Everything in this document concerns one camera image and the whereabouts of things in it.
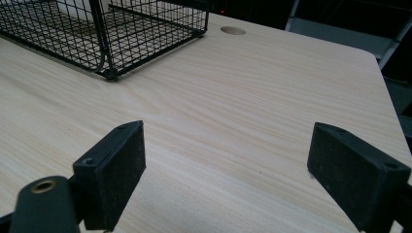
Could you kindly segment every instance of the chair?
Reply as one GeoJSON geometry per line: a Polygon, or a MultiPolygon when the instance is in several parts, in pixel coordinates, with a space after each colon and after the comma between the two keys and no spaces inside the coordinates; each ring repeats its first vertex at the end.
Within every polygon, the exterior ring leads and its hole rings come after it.
{"type": "Polygon", "coordinates": [[[369,51],[375,55],[382,70],[411,27],[412,6],[409,5],[412,4],[407,1],[400,3],[399,7],[367,0],[295,0],[285,30],[369,51]],[[375,17],[374,13],[360,12],[360,9],[376,10],[375,17]],[[391,32],[374,33],[370,30],[376,20],[385,20],[381,14],[386,13],[392,14],[392,18],[386,19],[387,31],[391,32]],[[364,21],[357,21],[359,15],[364,21]]]}

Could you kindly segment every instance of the wire cage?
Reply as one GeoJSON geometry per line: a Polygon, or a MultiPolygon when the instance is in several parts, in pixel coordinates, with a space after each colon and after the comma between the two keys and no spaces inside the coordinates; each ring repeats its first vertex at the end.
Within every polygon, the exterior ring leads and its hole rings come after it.
{"type": "Polygon", "coordinates": [[[200,37],[209,0],[0,0],[0,34],[108,80],[200,37]]]}

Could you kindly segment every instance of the wooden table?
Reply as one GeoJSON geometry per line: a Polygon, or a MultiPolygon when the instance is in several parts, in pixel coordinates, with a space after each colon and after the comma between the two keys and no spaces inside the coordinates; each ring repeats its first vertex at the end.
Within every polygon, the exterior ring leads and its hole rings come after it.
{"type": "Polygon", "coordinates": [[[0,39],[0,215],[137,119],[148,168],[116,232],[357,232],[308,174],[316,121],[412,165],[362,50],[211,15],[204,38],[107,83],[0,39]]]}

